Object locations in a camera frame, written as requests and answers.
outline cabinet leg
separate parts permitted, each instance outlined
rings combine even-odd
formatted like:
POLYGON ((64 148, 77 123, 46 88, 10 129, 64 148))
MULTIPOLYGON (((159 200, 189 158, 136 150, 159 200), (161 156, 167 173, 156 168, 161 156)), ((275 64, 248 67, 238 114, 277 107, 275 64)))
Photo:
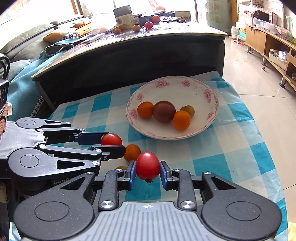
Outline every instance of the cabinet leg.
POLYGON ((266 66, 266 61, 267 61, 266 58, 263 57, 263 60, 262 60, 262 65, 263 65, 263 66, 266 66))
POLYGON ((286 79, 284 77, 282 77, 281 82, 279 83, 279 86, 285 89, 286 82, 287 82, 286 79))

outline plate rim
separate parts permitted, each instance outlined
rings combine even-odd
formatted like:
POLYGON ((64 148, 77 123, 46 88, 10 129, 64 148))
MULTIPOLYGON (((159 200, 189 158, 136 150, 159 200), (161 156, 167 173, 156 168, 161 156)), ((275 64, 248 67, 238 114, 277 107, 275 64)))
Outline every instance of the plate rim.
POLYGON ((128 100, 128 102, 127 102, 127 104, 126 104, 126 118, 127 118, 127 120, 128 120, 128 122, 129 122, 129 124, 137 131, 137 132, 139 132, 140 134, 142 134, 142 135, 144 135, 144 136, 147 136, 147 137, 150 137, 150 138, 153 138, 153 139, 157 139, 157 140, 168 140, 168 141, 174 141, 174 140, 182 140, 182 139, 187 139, 187 138, 190 138, 190 137, 193 137, 193 136, 195 136, 195 135, 197 135, 197 134, 199 134, 199 133, 201 133, 201 132, 203 132, 205 129, 207 129, 214 121, 215 121, 215 119, 216 119, 216 117, 218 116, 218 113, 219 113, 219 99, 218 99, 218 97, 217 97, 217 94, 216 94, 216 92, 210 87, 210 86, 208 86, 206 83, 204 83, 204 82, 202 82, 202 81, 200 81, 200 80, 198 80, 198 79, 195 79, 195 78, 192 78, 192 77, 187 77, 187 76, 181 76, 181 75, 171 75, 171 76, 164 76, 164 77, 160 77, 160 78, 157 78, 157 79, 154 79, 154 80, 152 80, 152 81, 149 81, 149 82, 147 82, 147 83, 145 83, 145 84, 143 84, 142 86, 140 86, 131 96, 130 96, 130 98, 129 98, 129 100, 128 100), (143 88, 145 88, 148 84, 150 84, 150 83, 152 83, 152 82, 155 82, 155 81, 157 81, 157 80, 159 80, 159 79, 164 79, 164 78, 168 78, 168 77, 173 77, 173 78, 176 78, 176 77, 180 77, 180 78, 189 78, 190 80, 193 80, 193 81, 195 81, 195 82, 198 82, 198 83, 201 83, 202 85, 204 85, 205 87, 207 87, 207 88, 209 88, 212 92, 213 92, 213 95, 214 95, 214 99, 216 99, 217 100, 217 111, 216 111, 216 113, 215 113, 215 116, 214 116, 214 118, 212 118, 203 128, 201 128, 201 129, 199 129, 199 130, 197 130, 196 132, 193 132, 193 133, 191 133, 191 134, 189 134, 189 135, 186 135, 186 136, 180 136, 180 137, 160 137, 160 136, 155 136, 155 135, 151 135, 151 134, 149 134, 149 133, 146 133, 146 132, 143 132, 143 131, 140 131, 139 130, 139 128, 137 128, 134 124, 133 124, 133 122, 131 121, 131 118, 128 116, 128 107, 129 107, 129 103, 131 102, 131 99, 133 99, 133 97, 134 97, 134 95, 136 94, 136 92, 138 91, 138 90, 141 90, 141 89, 143 89, 143 88))

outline yellow fabric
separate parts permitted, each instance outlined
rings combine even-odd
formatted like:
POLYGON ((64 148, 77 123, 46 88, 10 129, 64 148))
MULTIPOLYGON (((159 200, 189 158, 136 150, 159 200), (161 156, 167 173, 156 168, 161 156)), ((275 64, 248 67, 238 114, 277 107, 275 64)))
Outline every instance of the yellow fabric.
POLYGON ((288 241, 296 241, 296 223, 288 223, 288 241))

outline plastic bag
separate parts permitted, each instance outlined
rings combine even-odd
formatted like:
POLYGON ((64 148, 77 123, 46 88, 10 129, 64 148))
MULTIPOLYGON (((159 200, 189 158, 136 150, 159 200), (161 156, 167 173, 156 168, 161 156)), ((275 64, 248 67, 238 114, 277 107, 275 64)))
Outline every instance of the plastic bag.
POLYGON ((111 30, 116 25, 115 16, 113 13, 99 13, 92 16, 91 19, 91 34, 96 35, 105 33, 111 30))

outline orange basket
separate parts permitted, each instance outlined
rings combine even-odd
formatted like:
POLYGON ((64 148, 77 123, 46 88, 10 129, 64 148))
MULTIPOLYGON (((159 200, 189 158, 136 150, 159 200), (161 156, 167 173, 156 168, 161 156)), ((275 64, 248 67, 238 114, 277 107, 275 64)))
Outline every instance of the orange basket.
POLYGON ((75 31, 79 34, 79 36, 89 34, 91 32, 91 22, 86 25, 81 26, 80 28, 76 29, 75 31))

